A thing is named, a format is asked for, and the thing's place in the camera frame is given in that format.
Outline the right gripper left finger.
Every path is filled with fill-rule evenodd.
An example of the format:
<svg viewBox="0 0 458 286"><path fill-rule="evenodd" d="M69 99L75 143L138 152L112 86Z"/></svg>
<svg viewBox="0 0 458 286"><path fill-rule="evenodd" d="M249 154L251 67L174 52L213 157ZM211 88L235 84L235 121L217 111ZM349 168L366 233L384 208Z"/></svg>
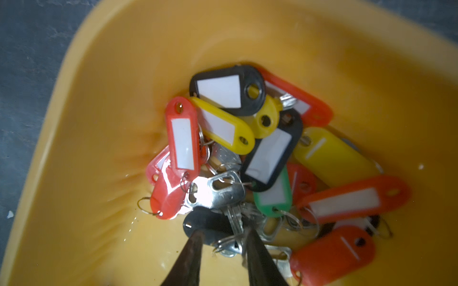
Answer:
<svg viewBox="0 0 458 286"><path fill-rule="evenodd" d="M162 286L199 285L203 241L204 233L202 231L192 233L169 274L161 283Z"/></svg>

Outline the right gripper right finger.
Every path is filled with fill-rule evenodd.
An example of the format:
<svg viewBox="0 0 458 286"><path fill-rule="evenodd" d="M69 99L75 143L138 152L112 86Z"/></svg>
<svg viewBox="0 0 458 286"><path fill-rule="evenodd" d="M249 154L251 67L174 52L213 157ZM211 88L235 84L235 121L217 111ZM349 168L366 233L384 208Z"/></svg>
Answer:
<svg viewBox="0 0 458 286"><path fill-rule="evenodd" d="M245 230L244 254L250 286L287 286L266 249L260 236L253 227Z"/></svg>

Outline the pile of tagged keys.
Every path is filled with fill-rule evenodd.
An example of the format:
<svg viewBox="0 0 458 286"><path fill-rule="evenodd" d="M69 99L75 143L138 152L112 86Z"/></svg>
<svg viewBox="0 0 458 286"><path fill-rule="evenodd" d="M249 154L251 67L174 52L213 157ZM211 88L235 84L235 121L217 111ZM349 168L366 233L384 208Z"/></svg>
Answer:
<svg viewBox="0 0 458 286"><path fill-rule="evenodd" d="M241 255L252 286L325 286L373 261L382 214L410 187L327 130L330 107L269 71L195 74L165 108L168 145L147 165L149 215L184 215L164 280L196 286L202 247Z"/></svg>

